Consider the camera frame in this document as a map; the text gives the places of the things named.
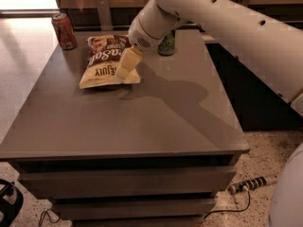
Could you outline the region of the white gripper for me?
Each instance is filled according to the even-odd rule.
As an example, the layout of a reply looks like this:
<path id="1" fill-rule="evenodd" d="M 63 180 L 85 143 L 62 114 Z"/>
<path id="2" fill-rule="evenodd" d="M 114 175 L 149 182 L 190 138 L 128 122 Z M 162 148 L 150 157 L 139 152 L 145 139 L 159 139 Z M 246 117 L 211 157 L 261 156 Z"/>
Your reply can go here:
<path id="1" fill-rule="evenodd" d="M 153 51 L 167 33 L 166 21 L 162 18 L 137 16 L 130 26 L 128 37 L 132 47 L 126 48 L 116 69 L 116 81 L 124 81 L 142 61 L 142 52 Z"/>

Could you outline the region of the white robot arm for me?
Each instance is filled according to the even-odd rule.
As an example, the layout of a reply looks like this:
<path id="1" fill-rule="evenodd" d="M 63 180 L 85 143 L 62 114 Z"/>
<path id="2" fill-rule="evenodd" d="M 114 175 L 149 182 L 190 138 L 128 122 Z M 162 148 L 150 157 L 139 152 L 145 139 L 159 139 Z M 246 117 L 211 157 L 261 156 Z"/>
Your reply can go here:
<path id="1" fill-rule="evenodd" d="M 128 31 L 116 79 L 124 81 L 164 37 L 186 22 L 202 27 L 303 115 L 303 31 L 230 0 L 150 0 Z"/>

